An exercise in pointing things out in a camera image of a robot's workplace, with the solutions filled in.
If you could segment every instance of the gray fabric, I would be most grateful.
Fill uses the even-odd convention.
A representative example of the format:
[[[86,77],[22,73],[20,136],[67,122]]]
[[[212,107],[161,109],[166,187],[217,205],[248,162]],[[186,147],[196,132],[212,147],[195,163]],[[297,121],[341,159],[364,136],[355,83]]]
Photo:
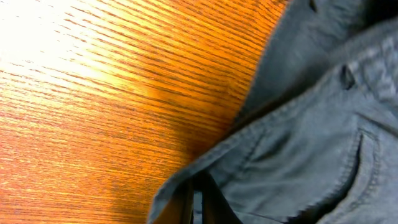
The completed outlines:
[[[396,223],[398,19],[369,15],[374,1],[315,3],[289,6],[236,130],[166,181],[148,223],[201,170],[243,223],[287,222],[346,187],[317,223]]]

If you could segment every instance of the orange wood surface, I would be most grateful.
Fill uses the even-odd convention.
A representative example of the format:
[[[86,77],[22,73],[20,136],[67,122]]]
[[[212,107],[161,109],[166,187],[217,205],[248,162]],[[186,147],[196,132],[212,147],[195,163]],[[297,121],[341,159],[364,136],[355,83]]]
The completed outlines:
[[[231,124],[284,6],[0,0],[0,223],[144,223]]]

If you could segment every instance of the wooden table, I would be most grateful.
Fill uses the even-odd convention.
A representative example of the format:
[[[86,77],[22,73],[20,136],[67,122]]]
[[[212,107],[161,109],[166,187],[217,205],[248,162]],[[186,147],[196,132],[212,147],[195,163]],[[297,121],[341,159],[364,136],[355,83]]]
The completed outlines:
[[[284,4],[0,0],[0,223],[144,223],[230,125]]]

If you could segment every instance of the jeans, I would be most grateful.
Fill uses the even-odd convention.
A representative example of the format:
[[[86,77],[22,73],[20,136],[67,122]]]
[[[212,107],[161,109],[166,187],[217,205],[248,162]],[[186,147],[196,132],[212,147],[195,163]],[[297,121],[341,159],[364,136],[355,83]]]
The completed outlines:
[[[312,3],[289,6],[230,135],[166,181],[148,223],[203,170],[242,223],[396,223],[398,19]]]

